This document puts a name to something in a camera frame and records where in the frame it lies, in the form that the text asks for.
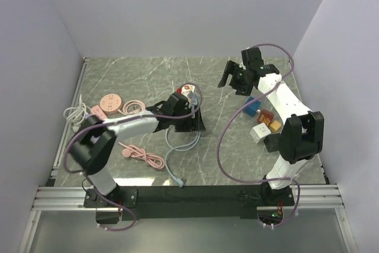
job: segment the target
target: white cube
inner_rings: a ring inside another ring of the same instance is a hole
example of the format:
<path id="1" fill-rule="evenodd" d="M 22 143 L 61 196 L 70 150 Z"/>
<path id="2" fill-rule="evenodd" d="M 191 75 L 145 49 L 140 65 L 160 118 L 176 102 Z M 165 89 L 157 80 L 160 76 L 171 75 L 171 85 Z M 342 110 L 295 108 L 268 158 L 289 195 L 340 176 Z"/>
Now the white cube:
<path id="1" fill-rule="evenodd" d="M 250 131 L 250 135 L 256 143 L 263 141 L 269 134 L 271 134 L 271 131 L 265 123 L 261 123 L 253 127 Z"/>

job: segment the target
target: blue box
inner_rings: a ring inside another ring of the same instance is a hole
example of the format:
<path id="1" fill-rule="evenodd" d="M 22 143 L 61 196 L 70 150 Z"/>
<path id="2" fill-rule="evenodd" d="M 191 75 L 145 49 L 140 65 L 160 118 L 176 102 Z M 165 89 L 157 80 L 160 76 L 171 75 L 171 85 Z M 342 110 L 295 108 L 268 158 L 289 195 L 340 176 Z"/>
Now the blue box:
<path id="1" fill-rule="evenodd" d="M 250 96 L 249 99 L 246 101 L 246 103 L 252 100 L 254 100 L 254 98 Z M 253 117 L 260 105 L 261 105 L 261 102 L 256 101 L 253 104 L 247 106 L 245 109 L 243 109 L 243 112 Z"/>

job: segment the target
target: table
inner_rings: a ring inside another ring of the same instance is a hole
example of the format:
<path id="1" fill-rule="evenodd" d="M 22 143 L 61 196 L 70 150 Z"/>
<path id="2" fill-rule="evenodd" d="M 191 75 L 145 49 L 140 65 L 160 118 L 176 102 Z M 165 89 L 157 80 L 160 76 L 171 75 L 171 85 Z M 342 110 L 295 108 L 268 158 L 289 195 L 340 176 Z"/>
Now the table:
<path id="1" fill-rule="evenodd" d="M 90 107 L 99 104 L 100 99 L 109 93 L 118 94 L 123 102 L 142 100 L 147 106 L 167 100 L 172 92 L 184 82 L 197 83 L 203 94 L 201 107 L 204 124 L 207 128 L 201 134 L 198 145 L 188 152 L 174 152 L 168 158 L 171 171 L 186 185 L 229 185 L 237 184 L 226 178 L 217 166 L 216 146 L 219 135 L 227 121 L 241 107 L 247 97 L 235 95 L 229 86 L 217 88 L 226 62 L 231 59 L 240 62 L 240 57 L 94 57 L 85 63 L 79 93 Z M 288 60 L 283 57 L 270 57 L 265 63 L 273 63 L 281 73 L 290 69 Z M 296 96 L 300 97 L 295 79 L 290 75 L 285 82 Z M 253 90 L 257 97 L 259 91 Z M 267 99 L 262 100 L 260 109 L 275 114 Z M 121 114 L 109 117 L 121 117 Z M 249 132 L 256 126 L 256 116 L 241 114 L 228 129 L 221 144 L 221 161 L 225 170 L 236 178 L 257 180 L 266 175 L 279 153 L 268 153 L 264 143 L 256 144 Z M 69 130 L 65 139 L 73 136 Z M 181 145 L 193 140 L 195 133 L 170 132 L 173 145 Z M 165 132 L 149 133 L 132 137 L 124 142 L 142 147 L 162 157 L 169 147 L 165 143 Z M 122 147 L 115 145 L 107 167 L 120 185 L 176 185 L 165 169 L 153 169 L 141 160 L 123 158 Z M 70 169 L 77 169 L 72 158 L 68 160 Z M 55 186 L 79 186 L 83 176 L 68 174 L 62 166 L 56 176 Z M 316 155 L 299 172 L 300 184 L 325 184 L 320 158 Z"/>

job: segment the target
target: pink power strip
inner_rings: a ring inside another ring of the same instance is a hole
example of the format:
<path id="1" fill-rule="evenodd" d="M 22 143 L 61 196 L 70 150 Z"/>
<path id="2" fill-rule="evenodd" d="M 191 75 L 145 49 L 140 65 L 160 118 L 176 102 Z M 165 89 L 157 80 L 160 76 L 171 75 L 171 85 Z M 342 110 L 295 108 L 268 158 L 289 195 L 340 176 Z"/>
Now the pink power strip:
<path id="1" fill-rule="evenodd" d="M 100 120 L 107 119 L 107 116 L 103 112 L 103 110 L 100 108 L 99 105 L 93 106 L 91 108 L 91 114 L 97 116 Z"/>

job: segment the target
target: gray floor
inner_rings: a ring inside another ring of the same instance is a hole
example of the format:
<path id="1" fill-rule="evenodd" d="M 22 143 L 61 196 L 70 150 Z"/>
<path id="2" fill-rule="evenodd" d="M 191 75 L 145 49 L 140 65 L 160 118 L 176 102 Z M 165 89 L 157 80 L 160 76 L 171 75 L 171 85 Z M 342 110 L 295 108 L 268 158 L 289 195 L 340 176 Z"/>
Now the gray floor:
<path id="1" fill-rule="evenodd" d="M 274 231 L 238 218 L 142 220 L 126 232 L 98 229 L 94 212 L 43 212 L 30 252 L 347 252 L 335 211 L 299 210 Z"/>
<path id="2" fill-rule="evenodd" d="M 153 105 L 160 100 L 167 100 L 169 95 L 182 83 L 197 83 L 204 94 L 201 107 L 207 131 L 202 134 L 199 144 L 185 153 L 174 152 L 169 158 L 169 165 L 174 174 L 181 177 L 186 185 L 226 185 L 233 181 L 226 178 L 218 169 L 216 146 L 221 131 L 235 111 L 244 104 L 247 97 L 235 95 L 229 86 L 217 88 L 228 57 L 122 57 L 91 58 L 87 63 L 79 91 L 84 103 L 93 107 L 108 93 L 116 93 L 124 102 L 142 100 L 146 105 Z M 290 65 L 285 58 L 267 58 L 266 63 L 273 63 L 282 73 Z M 286 83 L 299 97 L 294 77 L 291 75 Z M 253 96 L 259 94 L 254 90 Z M 275 114 L 268 100 L 262 100 L 261 109 Z M 221 161 L 226 171 L 237 178 L 256 180 L 262 178 L 273 167 L 278 152 L 268 153 L 265 145 L 256 144 L 249 132 L 256 126 L 256 117 L 240 115 L 231 125 L 221 145 Z M 174 133 L 170 135 L 173 145 L 192 140 L 194 134 Z M 162 157 L 169 150 L 164 140 L 164 131 L 133 137 L 126 144 L 134 144 Z M 115 145 L 108 161 L 112 176 L 120 185 L 172 185 L 165 170 L 157 171 L 136 159 L 121 156 L 121 146 Z M 78 166 L 69 160 L 71 168 Z M 55 186 L 79 186 L 83 177 L 69 175 L 64 169 L 59 170 Z M 318 155 L 308 161 L 299 173 L 301 184 L 324 184 L 323 169 Z"/>

